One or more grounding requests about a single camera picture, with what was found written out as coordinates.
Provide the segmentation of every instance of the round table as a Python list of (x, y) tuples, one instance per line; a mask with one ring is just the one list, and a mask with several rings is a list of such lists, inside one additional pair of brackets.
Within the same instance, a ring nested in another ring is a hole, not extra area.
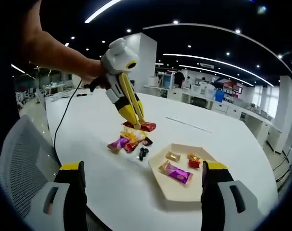
[[(137, 153), (122, 150), (115, 155), (107, 148), (119, 138), (125, 120), (105, 90), (75, 96), (57, 134), (56, 150), (61, 163), (84, 161), (87, 206), (110, 229), (201, 228), (200, 205), (167, 206), (147, 162), (170, 143), (203, 147), (229, 167), (234, 180), (240, 180), (251, 190), (263, 214), (272, 209), (278, 200), (274, 175), (261, 146), (243, 122), (190, 104), (140, 93), (138, 96), (145, 120), (157, 124), (149, 133), (153, 145), (143, 162), (136, 159)], [(51, 97), (46, 100), (52, 137), (68, 100), (53, 102)]]

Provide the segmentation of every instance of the beige tray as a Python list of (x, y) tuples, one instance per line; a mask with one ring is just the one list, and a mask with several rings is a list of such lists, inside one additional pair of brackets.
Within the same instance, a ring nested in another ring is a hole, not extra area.
[[(178, 163), (170, 161), (172, 165), (179, 167), (184, 171), (193, 173), (193, 177), (188, 185), (183, 185), (159, 171), (159, 166), (168, 160), (165, 156), (169, 151), (181, 155)], [(153, 174), (159, 183), (165, 198), (169, 201), (199, 202), (201, 200), (201, 195), (203, 193), (202, 165), (200, 169), (190, 168), (187, 158), (187, 154), (189, 153), (192, 153), (201, 159), (215, 161), (215, 159), (203, 148), (173, 143), (149, 160), (149, 165)]]

